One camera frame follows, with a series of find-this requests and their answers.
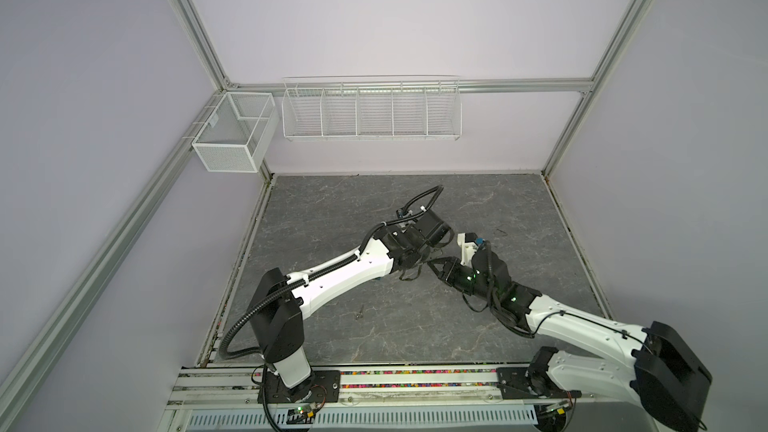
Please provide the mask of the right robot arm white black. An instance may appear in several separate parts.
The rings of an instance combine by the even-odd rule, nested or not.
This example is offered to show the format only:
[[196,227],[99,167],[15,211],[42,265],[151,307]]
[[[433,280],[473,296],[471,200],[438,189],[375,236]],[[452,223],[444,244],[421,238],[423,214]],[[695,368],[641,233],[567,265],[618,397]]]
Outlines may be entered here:
[[705,429],[712,375],[672,326],[626,324],[567,306],[513,281],[487,242],[467,245],[461,258],[440,257],[427,264],[464,299],[483,299],[483,310],[513,334],[527,339],[545,335],[586,351],[575,356],[541,348],[527,371],[535,394],[593,393],[636,405],[674,431]]

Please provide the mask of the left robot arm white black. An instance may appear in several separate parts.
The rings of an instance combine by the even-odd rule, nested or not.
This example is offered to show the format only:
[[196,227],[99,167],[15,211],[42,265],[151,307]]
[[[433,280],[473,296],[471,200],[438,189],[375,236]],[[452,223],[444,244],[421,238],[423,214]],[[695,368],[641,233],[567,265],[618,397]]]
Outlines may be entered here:
[[279,269],[268,271],[246,320],[267,370],[291,391],[309,388],[314,372],[304,350],[304,321],[358,286],[426,262],[451,235],[451,227],[437,214],[423,211],[399,223],[376,226],[360,247],[317,267],[287,275]]

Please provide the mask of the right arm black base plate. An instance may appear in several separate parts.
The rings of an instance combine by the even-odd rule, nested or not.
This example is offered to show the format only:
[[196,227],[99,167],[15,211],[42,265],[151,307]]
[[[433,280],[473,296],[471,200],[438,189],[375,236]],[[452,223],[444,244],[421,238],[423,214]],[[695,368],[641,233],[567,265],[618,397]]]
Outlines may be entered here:
[[512,399],[578,399],[582,392],[565,390],[542,371],[530,372],[527,367],[498,367],[497,387],[502,398]]

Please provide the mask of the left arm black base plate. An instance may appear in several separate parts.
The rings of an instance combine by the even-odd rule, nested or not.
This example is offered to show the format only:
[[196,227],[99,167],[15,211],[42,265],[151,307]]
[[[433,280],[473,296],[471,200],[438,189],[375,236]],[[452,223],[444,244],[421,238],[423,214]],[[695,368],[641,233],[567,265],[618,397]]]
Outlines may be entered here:
[[340,370],[314,369],[307,379],[295,387],[287,387],[281,377],[267,370],[263,373],[261,391],[268,404],[336,403],[341,391],[340,382]]

